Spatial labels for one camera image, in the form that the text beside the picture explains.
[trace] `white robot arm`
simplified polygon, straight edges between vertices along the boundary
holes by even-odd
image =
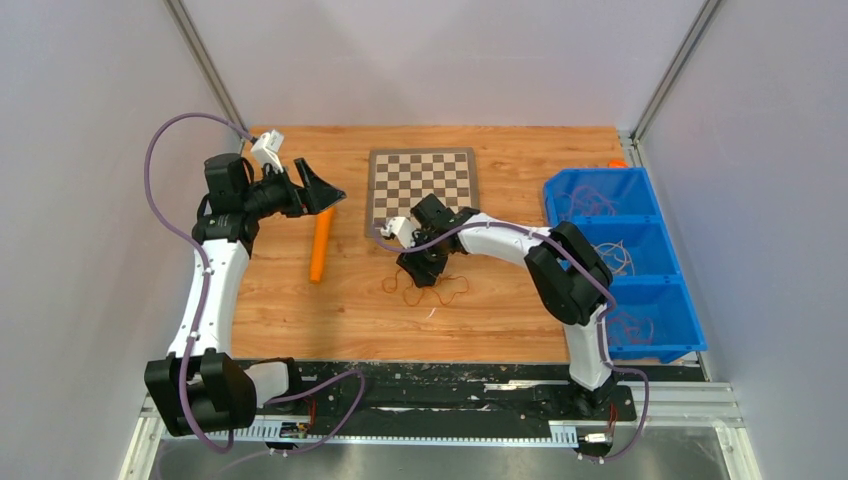
[[[271,359],[242,370],[230,358],[233,314],[242,277],[259,233],[259,220],[276,213],[287,217],[314,215],[345,198],[345,193],[323,181],[302,158],[295,166],[303,186],[292,183],[280,164],[277,150],[283,136],[266,132],[254,143],[262,179],[254,181],[250,164],[238,154],[221,154],[204,163],[209,193],[201,201],[192,238],[209,260],[204,266],[194,255],[194,273],[180,328],[162,360],[148,362],[144,381],[173,436],[192,433],[179,397],[177,372],[190,335],[188,404],[204,432],[250,426],[256,409],[289,389],[288,359]],[[204,278],[208,290],[196,332],[191,332]]]
[[[560,258],[531,233],[553,238],[571,250],[574,257],[607,287],[612,274],[571,224],[555,229],[508,224],[465,208],[454,213],[433,195],[412,208],[420,227],[406,217],[394,217],[381,228],[384,238],[397,239],[404,248],[423,245],[461,225],[477,225],[459,230],[431,248],[398,257],[400,265],[412,276],[416,286],[433,285],[451,253],[482,254],[528,268],[545,307],[563,322],[571,355],[571,379],[596,397],[604,397],[614,386],[612,371],[605,362],[598,341],[598,316],[606,307],[600,292],[580,276],[560,266]],[[513,225],[514,229],[490,228],[491,224]]]

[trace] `blue plastic tray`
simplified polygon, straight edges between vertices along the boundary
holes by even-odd
[[[633,268],[613,279],[619,309],[610,315],[610,356],[659,358],[667,363],[707,344],[663,222],[648,175],[641,168],[563,170],[545,183],[550,226],[570,221],[593,246],[618,243]],[[604,258],[611,270],[621,266]]]
[[[563,170],[545,182],[544,195],[549,225],[579,217],[660,215],[641,168]]]
[[[607,317],[614,360],[659,358],[668,363],[707,349],[686,285],[680,280],[613,282],[610,291],[618,301],[618,308]]]
[[[623,277],[642,275],[678,275],[680,266],[671,248],[671,241],[661,222],[640,220],[633,223],[598,223],[577,221],[575,225],[583,232],[589,243],[602,255],[610,270],[620,270],[615,281]],[[608,243],[621,245],[630,254],[631,262],[622,262],[620,248],[612,248]]]

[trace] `orange object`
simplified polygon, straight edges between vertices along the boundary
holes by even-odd
[[[312,260],[309,263],[309,281],[320,283],[327,260],[327,244],[330,242],[330,223],[336,207],[330,207],[315,216],[315,236],[312,238]]]

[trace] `wooden surface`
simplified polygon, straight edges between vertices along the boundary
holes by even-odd
[[[268,128],[258,127],[259,135]],[[280,127],[280,158],[305,157],[347,192],[336,211],[323,282],[308,281],[314,217],[267,218],[242,282],[233,325],[238,357],[468,362],[568,361],[562,325],[544,309],[525,270],[483,256],[453,255],[446,274],[468,279],[448,306],[432,292],[418,306],[381,282],[398,267],[363,232],[368,154],[375,148],[473,147],[481,209],[543,225],[542,185],[563,168],[623,158],[613,128]],[[294,168],[292,180],[300,183]],[[447,300],[461,280],[438,290]],[[407,292],[410,300],[417,296]]]

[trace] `white wall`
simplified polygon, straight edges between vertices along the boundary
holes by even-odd
[[[767,479],[845,476],[846,18],[726,2],[645,141]]]
[[[635,126],[703,0],[184,0],[250,124]]]
[[[4,2],[0,64],[0,476],[112,479],[191,267],[147,210],[144,151],[216,103],[159,1]],[[174,130],[155,196],[188,227],[201,162],[235,140]]]

